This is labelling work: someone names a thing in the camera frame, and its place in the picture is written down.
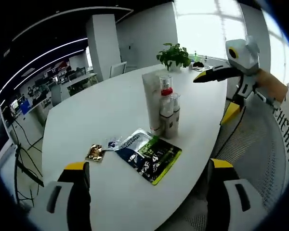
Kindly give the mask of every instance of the table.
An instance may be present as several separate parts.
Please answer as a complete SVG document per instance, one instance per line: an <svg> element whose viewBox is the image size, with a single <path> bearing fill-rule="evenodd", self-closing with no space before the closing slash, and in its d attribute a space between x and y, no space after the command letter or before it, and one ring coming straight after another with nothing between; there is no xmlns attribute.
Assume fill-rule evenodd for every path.
<svg viewBox="0 0 289 231"><path fill-rule="evenodd" d="M46 96L47 99L49 99L51 93L48 92ZM11 125L8 127L8 132L14 143L17 143L18 138L22 147L26 150L31 147L31 144L34 145L36 142L43 138L47 114L52 107L52 105L49 104L44 108L44 106L42 105L44 101L45 99L32 106L32 108L25 115L20 112L16 117L16 121L25 130L27 138L24 134L24 131L19 126L19 124L17 124L16 121L13 122L15 131L13 130Z"/></svg>
<svg viewBox="0 0 289 231"><path fill-rule="evenodd" d="M103 81L50 110L43 140L44 184L57 180L64 167L83 161L93 143L127 138L138 128L149 131L141 75L161 64ZM153 186L115 152L102 163L90 162L91 226L95 231L153 231L180 206L202 173L223 117L227 82L193 83L199 74L182 68L172 74L181 94L179 136L169 142L182 154Z"/></svg>
<svg viewBox="0 0 289 231"><path fill-rule="evenodd" d="M63 84L63 86L68 88L68 87L74 85L75 83L78 83L78 82L85 80L87 78L95 77L96 75L97 75L96 73L87 73L85 75L79 76L79 77L77 77L71 81L66 82L65 84Z"/></svg>
<svg viewBox="0 0 289 231"><path fill-rule="evenodd" d="M96 83L98 83L97 79L96 79L96 73L87 73L85 75L82 75L82 76L79 76L78 78L76 79L73 79L71 81L68 81L64 84L61 85L61 100L64 101L66 100L67 98L70 97L70 94L69 94L69 91L68 91L68 88L72 85L74 85L75 83L78 83L80 81L83 81L87 78L89 78L89 81L91 80L91 78L94 79L94 81Z"/></svg>

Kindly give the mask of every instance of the potted plant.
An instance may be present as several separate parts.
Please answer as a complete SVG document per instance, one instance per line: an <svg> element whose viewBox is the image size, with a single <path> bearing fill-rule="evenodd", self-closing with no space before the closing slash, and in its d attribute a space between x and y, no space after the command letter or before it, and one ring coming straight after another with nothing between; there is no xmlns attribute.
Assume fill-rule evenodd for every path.
<svg viewBox="0 0 289 231"><path fill-rule="evenodd" d="M165 46L170 46L168 50L162 50L158 53L156 58L166 66L168 71L179 70L181 66L187 67L190 65L191 60L188 58L186 48L180 47L177 43L164 43Z"/></svg>

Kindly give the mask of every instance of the small gold packet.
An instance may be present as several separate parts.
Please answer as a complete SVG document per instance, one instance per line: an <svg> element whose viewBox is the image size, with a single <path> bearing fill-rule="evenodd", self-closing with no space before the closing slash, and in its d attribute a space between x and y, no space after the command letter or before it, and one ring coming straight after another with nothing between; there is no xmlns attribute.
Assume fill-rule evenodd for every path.
<svg viewBox="0 0 289 231"><path fill-rule="evenodd" d="M95 162L101 162L105 155L105 151L102 150L102 146L99 144L93 144L86 156L86 160L93 160Z"/></svg>

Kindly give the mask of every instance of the red bottle cap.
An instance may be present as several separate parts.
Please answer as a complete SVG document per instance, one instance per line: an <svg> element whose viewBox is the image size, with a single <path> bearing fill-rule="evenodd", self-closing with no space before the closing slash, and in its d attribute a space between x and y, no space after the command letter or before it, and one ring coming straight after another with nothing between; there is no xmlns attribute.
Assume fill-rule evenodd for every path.
<svg viewBox="0 0 289 231"><path fill-rule="evenodd" d="M162 95L162 96L167 96L167 95L170 95L170 94L172 94L172 93L173 93L172 88L163 89L163 90L161 91L161 95Z"/></svg>

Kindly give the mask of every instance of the black cable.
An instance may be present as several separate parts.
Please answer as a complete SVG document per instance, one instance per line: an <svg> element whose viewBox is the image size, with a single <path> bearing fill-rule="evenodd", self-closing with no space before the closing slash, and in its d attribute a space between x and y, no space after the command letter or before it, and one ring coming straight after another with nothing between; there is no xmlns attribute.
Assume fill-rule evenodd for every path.
<svg viewBox="0 0 289 231"><path fill-rule="evenodd" d="M27 200L31 200L31 198L28 198L28 197L26 197L26 196L24 196L21 192L19 192L19 191L17 191L23 198L25 198L25 199L27 199Z"/></svg>
<svg viewBox="0 0 289 231"><path fill-rule="evenodd" d="M33 205L33 207L34 207L34 199L33 199L33 196L32 196L32 190L30 189L30 196L31 196L31 201L32 201L32 205Z"/></svg>
<svg viewBox="0 0 289 231"><path fill-rule="evenodd" d="M34 171L32 171L31 169L29 169L29 168L27 168L30 172L32 172L37 178L38 178L38 176L37 176L37 174L34 172ZM35 196L35 198L38 196L38 194L39 194L39 184L38 184L38 191L37 191L37 195Z"/></svg>
<svg viewBox="0 0 289 231"><path fill-rule="evenodd" d="M34 172L34 171L32 171L31 169L29 169L29 168L27 168L30 172L32 172L36 177L38 177L37 176L37 174ZM18 191L17 190L17 193L19 193L24 199L19 199L20 201L23 201L23 200L34 200L35 198L37 198L37 196L38 196L38 194L39 194L39 184L38 184L38 190L37 190L37 194L36 194L36 196L34 197L34 198L28 198L28 197L26 197L26 196L24 196L20 191Z"/></svg>
<svg viewBox="0 0 289 231"><path fill-rule="evenodd" d="M38 167L35 165L34 161L32 160L32 158L30 157L29 153L22 147L20 146L20 149L24 150L25 153L28 155L28 157L30 158L30 160L32 161L34 167L37 169L37 171L39 172L39 174L41 175L41 177L43 177L43 175L41 174L41 172L39 171Z"/></svg>
<svg viewBox="0 0 289 231"><path fill-rule="evenodd" d="M16 204L19 205L19 197L18 197L18 189L17 189L17 161L18 161L18 156L20 154L20 151L16 151L15 154L15 168L14 168L14 187L15 187L15 197L16 197Z"/></svg>
<svg viewBox="0 0 289 231"><path fill-rule="evenodd" d="M20 157L21 163L24 165L23 158L21 157L20 154L19 154L19 157Z"/></svg>
<svg viewBox="0 0 289 231"><path fill-rule="evenodd" d="M30 147L33 147L33 148L35 148L36 150L38 150L39 152L42 153L42 151L41 151L40 149L38 149L37 147L35 147L34 145L32 145L32 144L29 142L28 137L27 137L27 135L26 135L26 132L25 132L24 128L17 122L17 120L15 120L15 122L16 122L16 123L20 126L20 128L23 130L24 135L25 135L25 138L26 138L28 144L30 145Z"/></svg>
<svg viewBox="0 0 289 231"><path fill-rule="evenodd" d="M238 124L236 125L235 129L231 132L231 134L229 135L229 137L226 139L225 143L223 143L223 145L221 146L221 148L218 150L216 156L218 156L218 154L221 152L221 150L223 149L223 147L226 145L226 143L229 141L229 139L232 137L232 135L234 134L234 132L236 131L237 127L239 126L239 124L241 123L242 121L242 118L243 118L243 115L245 113L245 110L246 110L246 107L244 107L244 111L242 113L242 116L238 122Z"/></svg>

